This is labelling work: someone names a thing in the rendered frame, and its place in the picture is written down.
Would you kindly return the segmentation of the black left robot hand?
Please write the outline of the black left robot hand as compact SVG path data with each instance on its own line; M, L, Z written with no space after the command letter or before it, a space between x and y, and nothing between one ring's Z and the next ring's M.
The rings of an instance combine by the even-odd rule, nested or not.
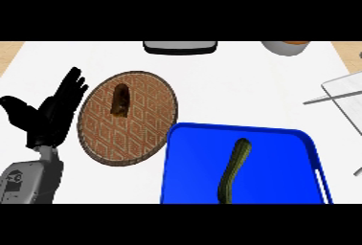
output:
M10 124L26 132L27 148L42 145L55 148L63 143L85 90L81 69L73 67L38 108L13 96L0 98Z

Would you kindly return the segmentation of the long green cucumber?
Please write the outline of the long green cucumber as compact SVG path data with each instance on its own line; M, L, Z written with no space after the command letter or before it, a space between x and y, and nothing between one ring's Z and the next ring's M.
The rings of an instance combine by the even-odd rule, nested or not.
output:
M216 186L216 202L219 204L231 203L231 186L237 175L239 168L242 167L246 156L250 151L250 143L246 138L240 138L234 142L228 163L221 174L221 178Z

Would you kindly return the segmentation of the blue plastic tray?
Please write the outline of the blue plastic tray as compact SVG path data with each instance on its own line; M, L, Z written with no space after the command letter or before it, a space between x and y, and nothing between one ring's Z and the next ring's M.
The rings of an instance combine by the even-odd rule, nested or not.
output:
M159 202L215 204L237 140L249 154L231 182L234 204L332 202L310 136L295 129L180 122L168 132Z

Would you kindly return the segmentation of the grey bowl with orange contents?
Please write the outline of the grey bowl with orange contents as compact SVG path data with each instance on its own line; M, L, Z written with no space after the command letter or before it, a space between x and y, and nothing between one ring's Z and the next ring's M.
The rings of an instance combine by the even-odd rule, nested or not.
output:
M295 56L307 48L308 41L262 41L265 49L279 56Z

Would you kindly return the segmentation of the dark brown cupcake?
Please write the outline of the dark brown cupcake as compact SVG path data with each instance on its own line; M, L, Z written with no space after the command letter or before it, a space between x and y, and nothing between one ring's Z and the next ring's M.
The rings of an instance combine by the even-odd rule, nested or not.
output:
M115 86L113 90L113 101L112 101L112 108L110 114L115 117L126 117L129 108L129 91L128 86L120 83Z

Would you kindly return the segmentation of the black and grey appliance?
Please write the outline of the black and grey appliance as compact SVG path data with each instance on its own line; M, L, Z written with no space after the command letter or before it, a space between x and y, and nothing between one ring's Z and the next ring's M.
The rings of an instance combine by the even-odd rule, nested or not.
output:
M214 52L215 41L144 41L144 51L156 55L187 56Z

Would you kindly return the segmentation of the round woven brown placemat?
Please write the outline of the round woven brown placemat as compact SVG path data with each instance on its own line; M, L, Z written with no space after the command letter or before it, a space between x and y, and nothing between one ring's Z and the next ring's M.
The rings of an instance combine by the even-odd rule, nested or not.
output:
M115 90L119 84L126 86L129 94L125 117L110 112L113 100L119 100ZM113 75L89 92L78 115L78 138L85 154L112 167L135 165L165 145L177 117L177 96L157 75L144 71Z

